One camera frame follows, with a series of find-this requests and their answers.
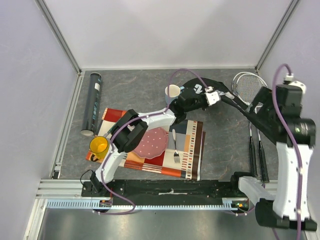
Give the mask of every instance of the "white mug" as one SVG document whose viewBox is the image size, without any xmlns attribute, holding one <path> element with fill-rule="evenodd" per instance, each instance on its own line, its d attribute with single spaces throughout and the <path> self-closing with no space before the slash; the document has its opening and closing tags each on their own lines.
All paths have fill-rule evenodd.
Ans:
<svg viewBox="0 0 320 240">
<path fill-rule="evenodd" d="M 165 93 L 164 97 L 165 97 L 166 104 L 170 104 L 173 100 L 177 99 L 181 93 L 181 90 L 185 88 L 184 86 L 179 87 L 174 84 L 171 84 L 169 87 L 170 87 L 169 88 L 170 97 L 168 97 L 168 87 L 164 89 L 164 93 Z"/>
</svg>

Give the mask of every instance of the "placemat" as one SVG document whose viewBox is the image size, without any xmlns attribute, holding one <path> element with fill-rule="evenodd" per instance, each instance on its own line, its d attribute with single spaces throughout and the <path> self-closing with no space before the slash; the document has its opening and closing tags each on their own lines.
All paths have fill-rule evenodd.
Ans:
<svg viewBox="0 0 320 240">
<path fill-rule="evenodd" d="M 97 136 L 105 135 L 109 129 L 126 113 L 126 111 L 106 108 L 97 129 Z M 119 166 L 147 172 L 170 175 L 174 177 L 200 180 L 200 167 L 205 142 L 205 132 L 201 121 L 184 120 L 174 126 L 163 126 L 168 134 L 166 150 L 152 159 L 138 157 L 135 153 L 127 153 Z M 172 129 L 176 132 L 176 147 L 180 155 L 180 163 L 174 162 L 175 145 Z M 86 160 L 102 163 L 103 159 L 89 151 Z"/>
</svg>

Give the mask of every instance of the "gray floor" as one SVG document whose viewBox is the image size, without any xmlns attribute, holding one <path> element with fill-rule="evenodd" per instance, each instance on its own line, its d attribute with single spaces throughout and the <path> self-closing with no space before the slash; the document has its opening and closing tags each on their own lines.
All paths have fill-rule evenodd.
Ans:
<svg viewBox="0 0 320 240">
<path fill-rule="evenodd" d="M 95 71 L 102 75 L 103 87 L 99 118 L 105 108 L 121 110 L 134 109 L 137 112 L 152 112 L 165 107 L 164 89 L 174 70 L 103 70 Z M 195 70 L 201 77 L 223 82 L 231 87 L 233 77 L 243 71 L 253 69 L 200 69 Z M 85 160 L 90 137 L 80 134 L 91 71 L 86 71 L 80 96 L 75 109 L 69 137 L 61 167 L 61 179 L 78 179 L 88 169 L 97 169 L 99 163 Z M 183 85 L 194 76 L 180 72 L 173 83 Z M 249 171 L 248 121 L 235 108 L 219 102 L 206 111 L 196 110 L 187 118 L 204 122 L 206 131 L 204 154 L 201 166 L 201 179 L 229 180 L 235 171 Z M 257 133 L 255 137 L 258 153 Z M 276 147 L 263 135 L 270 179 L 278 177 L 278 157 Z M 116 179 L 176 179 L 157 173 L 119 167 Z"/>
<path fill-rule="evenodd" d="M 281 240 L 295 230 L 277 229 Z M 91 210 L 47 209 L 38 240 L 274 240 L 271 228 L 257 224 L 254 212 L 235 217 L 219 211 L 144 210 L 99 216 Z"/>
</svg>

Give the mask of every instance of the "racket shaft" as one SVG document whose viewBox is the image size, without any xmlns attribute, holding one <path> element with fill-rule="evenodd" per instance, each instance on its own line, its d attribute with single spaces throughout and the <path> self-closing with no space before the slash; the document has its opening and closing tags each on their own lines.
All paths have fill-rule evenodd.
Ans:
<svg viewBox="0 0 320 240">
<path fill-rule="evenodd" d="M 252 136 L 250 137 L 249 141 L 249 157 L 250 157 L 250 165 L 251 165 L 251 174 L 253 177 L 258 177 L 257 172 L 257 163 L 256 163 L 256 150 L 255 144 Z"/>
<path fill-rule="evenodd" d="M 270 180 L 269 180 L 268 169 L 267 169 L 265 149 L 261 141 L 259 141 L 259 160 L 260 160 L 260 167 L 261 167 L 262 182 L 269 183 Z"/>
</svg>

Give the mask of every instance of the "pink plate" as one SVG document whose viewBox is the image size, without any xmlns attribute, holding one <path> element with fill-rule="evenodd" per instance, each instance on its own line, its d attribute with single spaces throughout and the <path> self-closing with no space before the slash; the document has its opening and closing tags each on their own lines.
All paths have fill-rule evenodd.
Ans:
<svg viewBox="0 0 320 240">
<path fill-rule="evenodd" d="M 153 159 L 167 148 L 168 135 L 162 127 L 146 131 L 139 145 L 133 150 L 140 158 Z"/>
</svg>

